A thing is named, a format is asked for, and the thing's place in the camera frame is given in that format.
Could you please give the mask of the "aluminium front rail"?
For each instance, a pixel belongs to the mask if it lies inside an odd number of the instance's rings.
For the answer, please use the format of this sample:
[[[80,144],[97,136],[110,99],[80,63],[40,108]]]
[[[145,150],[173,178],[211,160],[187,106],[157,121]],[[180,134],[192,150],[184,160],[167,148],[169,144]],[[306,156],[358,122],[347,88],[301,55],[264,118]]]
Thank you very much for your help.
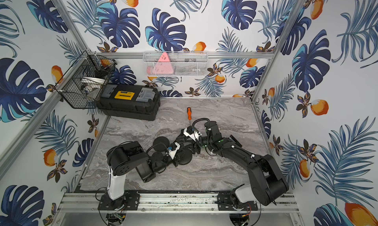
[[[123,206],[98,209],[101,194],[65,194],[59,212],[65,213],[298,213],[293,194],[284,194],[268,206],[246,203],[244,208],[231,206],[226,193],[129,193]]]

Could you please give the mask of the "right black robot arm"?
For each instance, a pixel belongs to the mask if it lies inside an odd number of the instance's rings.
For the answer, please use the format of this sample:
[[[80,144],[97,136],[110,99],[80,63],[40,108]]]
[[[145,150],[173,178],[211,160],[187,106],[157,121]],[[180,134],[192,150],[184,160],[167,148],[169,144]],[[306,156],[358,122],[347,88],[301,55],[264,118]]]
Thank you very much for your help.
[[[205,148],[209,153],[229,159],[242,167],[247,173],[249,184],[241,185],[231,191],[232,204],[240,205],[257,201],[267,206],[289,190],[275,159],[266,154],[254,154],[244,148],[234,137],[223,137],[215,121],[205,121],[204,136],[193,126],[181,130],[175,142],[182,147],[190,147],[194,153]]]

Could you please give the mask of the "pink triangle card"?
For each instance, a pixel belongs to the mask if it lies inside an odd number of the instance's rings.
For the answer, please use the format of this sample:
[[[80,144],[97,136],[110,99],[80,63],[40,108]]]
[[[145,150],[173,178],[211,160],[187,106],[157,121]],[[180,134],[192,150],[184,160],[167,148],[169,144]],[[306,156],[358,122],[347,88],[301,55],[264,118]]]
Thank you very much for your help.
[[[159,76],[172,75],[174,73],[174,68],[167,52],[162,53],[158,61],[153,65],[151,73]]]

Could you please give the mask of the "black round base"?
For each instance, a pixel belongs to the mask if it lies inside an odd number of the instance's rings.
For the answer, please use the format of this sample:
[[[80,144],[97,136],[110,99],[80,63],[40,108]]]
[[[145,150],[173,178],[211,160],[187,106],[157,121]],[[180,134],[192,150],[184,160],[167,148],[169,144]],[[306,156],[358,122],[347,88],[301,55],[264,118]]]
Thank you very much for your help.
[[[170,146],[169,139],[166,137],[158,137],[153,142],[153,149],[156,152],[165,152]]]
[[[187,165],[192,161],[193,154],[189,149],[184,149],[176,154],[179,165]]]

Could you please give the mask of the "black clip piece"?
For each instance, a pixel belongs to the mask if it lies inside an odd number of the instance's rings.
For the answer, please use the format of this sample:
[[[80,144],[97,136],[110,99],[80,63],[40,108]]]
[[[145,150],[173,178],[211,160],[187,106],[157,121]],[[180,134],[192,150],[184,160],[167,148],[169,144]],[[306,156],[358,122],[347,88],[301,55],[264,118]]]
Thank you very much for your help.
[[[230,135],[230,138],[233,140],[233,142],[238,146],[238,147],[243,147],[243,145],[233,136]]]

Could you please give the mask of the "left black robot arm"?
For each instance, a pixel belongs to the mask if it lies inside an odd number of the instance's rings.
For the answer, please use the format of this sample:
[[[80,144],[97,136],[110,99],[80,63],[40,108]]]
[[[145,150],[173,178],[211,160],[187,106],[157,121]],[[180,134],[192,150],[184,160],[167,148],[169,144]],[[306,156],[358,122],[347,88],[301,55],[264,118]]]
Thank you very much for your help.
[[[137,141],[127,141],[111,148],[107,154],[109,183],[107,193],[111,200],[124,195],[127,173],[136,169],[143,182],[149,182],[156,174],[163,173],[169,165],[178,166],[184,149],[177,142],[170,143],[158,137],[146,151]]]

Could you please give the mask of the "clear mesh wall tray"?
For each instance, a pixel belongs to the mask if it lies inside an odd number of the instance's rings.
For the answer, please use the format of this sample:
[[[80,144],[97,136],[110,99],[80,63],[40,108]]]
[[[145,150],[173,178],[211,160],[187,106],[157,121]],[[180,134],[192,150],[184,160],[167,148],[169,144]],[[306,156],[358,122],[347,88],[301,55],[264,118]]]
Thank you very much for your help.
[[[174,68],[172,75],[153,75],[151,69],[164,52],[147,51],[143,54],[146,73],[153,77],[194,77],[207,74],[208,53],[200,51],[167,52]]]

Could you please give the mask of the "orange handled screwdriver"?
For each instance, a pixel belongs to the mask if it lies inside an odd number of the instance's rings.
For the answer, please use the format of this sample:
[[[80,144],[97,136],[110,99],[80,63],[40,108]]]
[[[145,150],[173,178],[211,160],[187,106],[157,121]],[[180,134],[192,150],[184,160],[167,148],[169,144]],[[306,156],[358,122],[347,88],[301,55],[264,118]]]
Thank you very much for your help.
[[[187,115],[188,115],[189,125],[192,126],[192,109],[191,109],[191,107],[187,107]]]

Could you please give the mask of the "black plastic toolbox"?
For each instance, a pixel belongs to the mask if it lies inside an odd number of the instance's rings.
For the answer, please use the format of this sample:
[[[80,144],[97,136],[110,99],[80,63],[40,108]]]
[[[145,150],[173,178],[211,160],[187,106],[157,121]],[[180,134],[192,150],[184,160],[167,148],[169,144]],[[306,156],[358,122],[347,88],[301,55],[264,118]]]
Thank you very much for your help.
[[[154,121],[160,107],[160,94],[152,87],[108,84],[96,106],[108,116]]]

